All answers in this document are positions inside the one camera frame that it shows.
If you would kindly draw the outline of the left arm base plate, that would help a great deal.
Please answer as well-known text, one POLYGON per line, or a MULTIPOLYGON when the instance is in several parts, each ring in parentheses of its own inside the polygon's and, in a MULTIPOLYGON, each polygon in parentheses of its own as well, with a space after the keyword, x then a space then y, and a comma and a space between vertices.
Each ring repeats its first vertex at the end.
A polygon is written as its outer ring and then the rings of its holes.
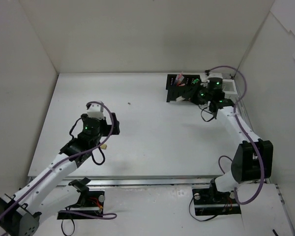
MULTIPOLYGON (((85 202, 82 205, 71 205, 66 207, 64 211, 76 211, 82 214, 90 216, 103 217, 104 211, 104 201, 105 201, 105 191, 104 190, 90 190, 85 202)), ((87 216, 77 215, 73 213, 58 213, 57 220, 83 220, 90 219, 87 216)))

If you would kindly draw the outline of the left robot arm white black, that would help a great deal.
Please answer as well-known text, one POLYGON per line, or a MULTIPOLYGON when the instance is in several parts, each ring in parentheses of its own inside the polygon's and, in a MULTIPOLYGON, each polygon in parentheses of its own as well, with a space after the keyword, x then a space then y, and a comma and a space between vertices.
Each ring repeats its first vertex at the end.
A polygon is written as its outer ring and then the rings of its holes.
POLYGON ((64 188, 58 184, 77 170, 99 149, 104 140, 120 133, 115 113, 108 124, 102 112, 82 114, 83 129, 60 149, 51 164, 12 196, 0 197, 0 227, 11 236, 31 236, 41 223, 66 207, 84 206, 88 202, 89 179, 73 180, 64 188))

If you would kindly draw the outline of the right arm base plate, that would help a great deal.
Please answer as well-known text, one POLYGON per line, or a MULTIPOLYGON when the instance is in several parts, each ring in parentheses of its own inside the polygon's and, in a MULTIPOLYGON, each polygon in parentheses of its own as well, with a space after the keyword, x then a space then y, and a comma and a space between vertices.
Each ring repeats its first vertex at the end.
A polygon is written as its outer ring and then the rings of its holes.
POLYGON ((214 192, 210 187, 193 188, 192 202, 196 216, 240 215, 241 209, 237 204, 233 191, 214 192))

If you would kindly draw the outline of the white eraser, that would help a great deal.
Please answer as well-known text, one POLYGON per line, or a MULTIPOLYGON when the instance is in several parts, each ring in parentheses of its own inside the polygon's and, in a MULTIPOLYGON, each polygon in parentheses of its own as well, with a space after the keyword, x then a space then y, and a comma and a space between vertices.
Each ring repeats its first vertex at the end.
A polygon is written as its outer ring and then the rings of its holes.
POLYGON ((180 101, 184 101, 184 100, 185 100, 185 98, 182 96, 176 98, 176 102, 180 102, 180 101))

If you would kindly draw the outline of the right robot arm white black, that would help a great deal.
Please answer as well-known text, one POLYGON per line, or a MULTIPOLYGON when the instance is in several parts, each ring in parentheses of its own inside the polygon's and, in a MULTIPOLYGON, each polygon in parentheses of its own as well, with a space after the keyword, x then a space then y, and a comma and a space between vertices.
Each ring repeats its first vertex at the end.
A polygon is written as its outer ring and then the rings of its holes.
POLYGON ((231 169, 213 180, 208 189, 208 198, 218 203, 226 192, 236 191, 243 182, 259 180, 254 197, 260 193, 265 179, 271 177, 274 147, 271 141, 263 140, 254 133, 237 112, 237 102, 226 98, 223 79, 193 76, 186 79, 178 75, 168 87, 168 101, 190 101, 208 109, 212 118, 219 121, 237 146, 231 169))

